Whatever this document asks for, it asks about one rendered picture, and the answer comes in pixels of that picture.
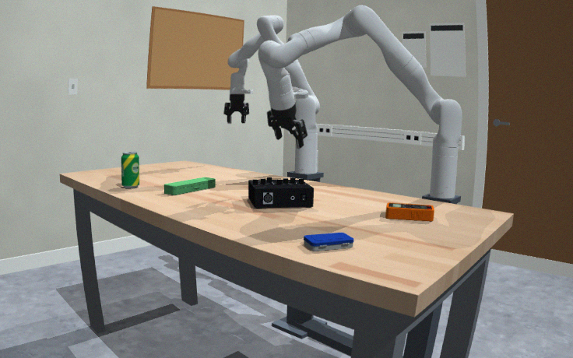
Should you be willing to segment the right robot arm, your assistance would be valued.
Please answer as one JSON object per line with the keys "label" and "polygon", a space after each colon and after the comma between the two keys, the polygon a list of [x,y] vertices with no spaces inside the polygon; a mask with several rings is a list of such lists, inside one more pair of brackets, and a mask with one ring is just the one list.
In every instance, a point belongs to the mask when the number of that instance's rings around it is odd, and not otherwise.
{"label": "right robot arm", "polygon": [[[238,72],[232,73],[230,78],[230,94],[253,93],[252,89],[244,88],[244,77],[248,68],[249,58],[267,40],[273,40],[278,44],[284,44],[276,34],[283,29],[283,19],[280,16],[261,16],[258,18],[257,27],[259,33],[249,39],[241,49],[235,51],[228,58],[231,68],[239,68]],[[290,74],[291,85],[308,91],[308,98],[297,99],[295,117],[298,121],[304,120],[308,136],[305,137],[304,145],[300,149],[295,146],[295,173],[316,174],[318,172],[318,127],[315,115],[319,112],[320,104],[313,93],[304,75],[298,60],[284,67]],[[317,170],[316,170],[317,168]]]}

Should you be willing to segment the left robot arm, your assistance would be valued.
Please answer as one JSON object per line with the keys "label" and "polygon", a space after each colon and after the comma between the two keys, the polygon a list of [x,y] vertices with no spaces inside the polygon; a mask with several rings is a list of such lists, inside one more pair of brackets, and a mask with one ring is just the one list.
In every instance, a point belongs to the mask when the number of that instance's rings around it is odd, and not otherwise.
{"label": "left robot arm", "polygon": [[333,23],[295,33],[285,44],[280,45],[271,40],[261,44],[258,59],[267,80],[270,107],[282,111],[291,108],[295,99],[308,98],[307,90],[291,86],[290,74],[284,67],[301,55],[327,44],[365,34],[380,47],[392,73],[439,125],[438,133],[433,138],[430,196],[454,198],[458,144],[462,129],[461,107],[455,100],[444,100],[435,92],[421,64],[379,16],[365,5],[355,7]]}

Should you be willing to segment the orange digital multimeter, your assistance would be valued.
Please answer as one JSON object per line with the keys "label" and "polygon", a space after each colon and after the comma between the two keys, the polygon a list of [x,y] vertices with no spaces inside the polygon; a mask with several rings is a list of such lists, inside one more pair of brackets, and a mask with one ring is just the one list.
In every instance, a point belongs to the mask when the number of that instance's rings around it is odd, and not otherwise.
{"label": "orange digital multimeter", "polygon": [[385,218],[386,219],[433,221],[434,220],[434,207],[432,205],[416,205],[416,204],[403,204],[403,203],[391,203],[391,202],[389,202],[389,203],[387,203],[387,206],[386,206]]}

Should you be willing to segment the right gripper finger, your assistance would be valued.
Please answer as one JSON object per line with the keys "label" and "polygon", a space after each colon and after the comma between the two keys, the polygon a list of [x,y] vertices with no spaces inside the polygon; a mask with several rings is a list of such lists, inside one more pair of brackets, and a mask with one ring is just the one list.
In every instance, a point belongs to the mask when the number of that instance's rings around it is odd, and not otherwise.
{"label": "right gripper finger", "polygon": [[230,108],[230,106],[231,106],[230,103],[225,103],[225,107],[224,107],[224,114],[227,116],[227,123],[228,124],[231,124],[231,115],[238,108],[238,104],[236,104],[236,106],[234,107],[233,110]]}
{"label": "right gripper finger", "polygon": [[242,104],[240,105],[241,111],[239,111],[241,113],[241,123],[245,123],[246,122],[246,115],[249,114],[249,105],[248,103],[244,104],[244,107],[242,106]]}

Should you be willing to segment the black lighting desk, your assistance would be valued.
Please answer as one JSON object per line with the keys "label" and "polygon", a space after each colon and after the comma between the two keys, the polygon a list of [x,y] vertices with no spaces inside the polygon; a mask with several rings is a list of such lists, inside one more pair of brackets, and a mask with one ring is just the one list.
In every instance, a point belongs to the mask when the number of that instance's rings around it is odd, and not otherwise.
{"label": "black lighting desk", "polygon": [[303,178],[248,180],[248,197],[257,208],[313,207],[314,188]]}

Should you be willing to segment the green drink can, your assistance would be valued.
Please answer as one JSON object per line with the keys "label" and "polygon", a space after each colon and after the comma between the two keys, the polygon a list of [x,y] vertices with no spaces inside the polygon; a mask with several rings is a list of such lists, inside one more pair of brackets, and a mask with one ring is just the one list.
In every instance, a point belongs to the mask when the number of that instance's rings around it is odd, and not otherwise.
{"label": "green drink can", "polygon": [[137,152],[124,152],[121,157],[121,183],[124,188],[139,186],[139,156]]}

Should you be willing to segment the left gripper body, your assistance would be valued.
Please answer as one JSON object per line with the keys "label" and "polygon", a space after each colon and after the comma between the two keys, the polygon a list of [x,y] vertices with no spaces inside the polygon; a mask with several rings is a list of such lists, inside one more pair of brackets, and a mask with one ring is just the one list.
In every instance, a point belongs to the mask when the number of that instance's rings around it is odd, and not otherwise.
{"label": "left gripper body", "polygon": [[[279,124],[279,126],[281,128],[285,128],[283,125],[283,122],[287,122],[288,125],[293,128],[294,127],[294,119],[296,119],[295,114],[296,114],[296,104],[294,104],[291,108],[286,109],[286,110],[282,110],[282,111],[277,111],[271,108],[272,111],[272,115],[273,117],[275,117],[276,120],[280,119],[281,122]],[[287,130],[287,128],[285,128]]]}

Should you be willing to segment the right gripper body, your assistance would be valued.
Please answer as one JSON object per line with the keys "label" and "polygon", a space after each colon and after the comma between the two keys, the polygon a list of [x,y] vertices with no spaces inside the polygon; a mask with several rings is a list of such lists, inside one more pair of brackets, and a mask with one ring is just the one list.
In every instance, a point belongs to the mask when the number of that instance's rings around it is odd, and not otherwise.
{"label": "right gripper body", "polygon": [[230,104],[232,110],[238,104],[239,106],[235,111],[241,111],[240,105],[244,106],[244,94],[230,94]]}

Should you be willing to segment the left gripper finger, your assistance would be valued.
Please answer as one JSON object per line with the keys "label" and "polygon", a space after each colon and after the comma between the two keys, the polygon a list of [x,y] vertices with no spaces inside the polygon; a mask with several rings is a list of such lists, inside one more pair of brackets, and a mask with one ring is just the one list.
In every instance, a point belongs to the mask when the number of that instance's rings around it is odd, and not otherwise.
{"label": "left gripper finger", "polygon": [[[296,129],[292,130],[292,128],[288,125],[286,121],[283,122],[283,125],[288,129],[290,134],[293,134],[294,137],[296,138],[297,148],[300,149],[304,145],[303,139],[307,137],[308,134],[303,119],[301,119],[300,121],[294,119],[294,124]],[[296,132],[298,132],[298,135]]]}
{"label": "left gripper finger", "polygon": [[282,132],[281,132],[281,128],[278,127],[281,120],[280,119],[276,120],[273,117],[271,110],[267,112],[267,118],[268,118],[268,126],[272,127],[272,129],[275,130],[274,132],[275,132],[276,139],[278,139],[278,140],[281,139],[282,138]]}

